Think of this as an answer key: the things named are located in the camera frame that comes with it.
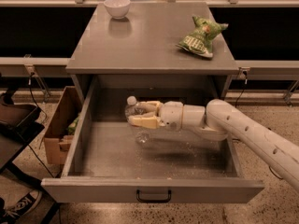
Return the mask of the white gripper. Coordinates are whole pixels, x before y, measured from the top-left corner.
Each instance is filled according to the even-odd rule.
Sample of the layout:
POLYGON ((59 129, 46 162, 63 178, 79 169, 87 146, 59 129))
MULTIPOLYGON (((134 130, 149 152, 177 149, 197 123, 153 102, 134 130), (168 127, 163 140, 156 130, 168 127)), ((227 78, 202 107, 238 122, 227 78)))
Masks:
POLYGON ((130 116, 128 122, 136 127, 157 129, 161 125, 169 131, 178 131, 181 128, 183 103, 170 101, 161 105, 160 101, 140 102, 139 107, 146 112, 159 111, 159 118, 130 116))

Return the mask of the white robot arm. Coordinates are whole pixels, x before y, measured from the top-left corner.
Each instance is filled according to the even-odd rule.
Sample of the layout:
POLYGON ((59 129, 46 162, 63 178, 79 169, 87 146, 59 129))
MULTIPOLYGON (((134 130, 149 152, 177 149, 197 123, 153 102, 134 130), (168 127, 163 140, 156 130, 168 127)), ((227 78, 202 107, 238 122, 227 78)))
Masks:
POLYGON ((125 116, 130 125, 169 131, 189 130, 212 141, 230 134, 240 139, 259 158, 299 190, 299 146, 272 132, 227 102, 214 99, 205 106, 181 102, 140 102, 127 98, 125 116))

